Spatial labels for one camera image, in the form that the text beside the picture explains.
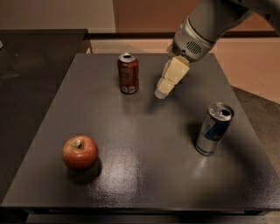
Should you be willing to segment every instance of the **red apple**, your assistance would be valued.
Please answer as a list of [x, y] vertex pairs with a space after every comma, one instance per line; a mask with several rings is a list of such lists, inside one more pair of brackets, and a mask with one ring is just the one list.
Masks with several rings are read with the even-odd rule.
[[95, 141], [88, 136], [74, 136], [64, 145], [62, 158], [74, 171], [85, 171], [96, 161], [98, 149]]

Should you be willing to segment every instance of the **silver can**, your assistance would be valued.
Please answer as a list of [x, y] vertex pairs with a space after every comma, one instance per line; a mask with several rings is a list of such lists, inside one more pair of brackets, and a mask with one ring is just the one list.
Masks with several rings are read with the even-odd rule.
[[234, 115], [235, 112], [232, 108], [223, 102], [211, 104], [206, 112], [199, 138], [195, 145], [197, 151], [206, 156], [212, 155], [232, 122]]

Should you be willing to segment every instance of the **can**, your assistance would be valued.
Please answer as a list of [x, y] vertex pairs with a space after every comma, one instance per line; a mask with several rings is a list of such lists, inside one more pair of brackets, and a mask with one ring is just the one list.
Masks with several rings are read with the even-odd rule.
[[134, 94], [139, 89], [138, 59], [131, 53], [123, 53], [117, 61], [120, 89], [124, 94]]
[[205, 156], [212, 155], [232, 122], [234, 115], [233, 109], [223, 102], [211, 104], [206, 112], [195, 145], [197, 151]]

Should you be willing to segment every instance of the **can lid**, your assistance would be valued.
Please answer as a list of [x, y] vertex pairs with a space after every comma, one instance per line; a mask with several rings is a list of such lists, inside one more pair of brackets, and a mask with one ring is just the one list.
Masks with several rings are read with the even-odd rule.
[[136, 60], [136, 57], [133, 54], [126, 52], [126, 53], [122, 53], [119, 56], [119, 60], [122, 62], [130, 63], [130, 62]]
[[234, 118], [235, 112], [227, 104], [217, 102], [211, 104], [208, 111], [212, 117], [219, 121], [230, 121]]

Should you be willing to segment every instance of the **gray tabletop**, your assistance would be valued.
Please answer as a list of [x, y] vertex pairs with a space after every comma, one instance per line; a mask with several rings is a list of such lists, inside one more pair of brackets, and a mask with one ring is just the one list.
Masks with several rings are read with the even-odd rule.
[[[192, 63], [165, 100], [154, 97], [165, 54], [137, 55], [140, 90], [122, 94], [118, 55], [75, 56], [8, 191], [3, 207], [159, 210], [274, 210], [280, 182], [216, 58]], [[193, 145], [207, 106], [225, 102], [235, 118], [216, 153]], [[73, 173], [61, 149], [86, 134], [95, 168]]]
[[0, 204], [83, 37], [83, 30], [0, 31]]

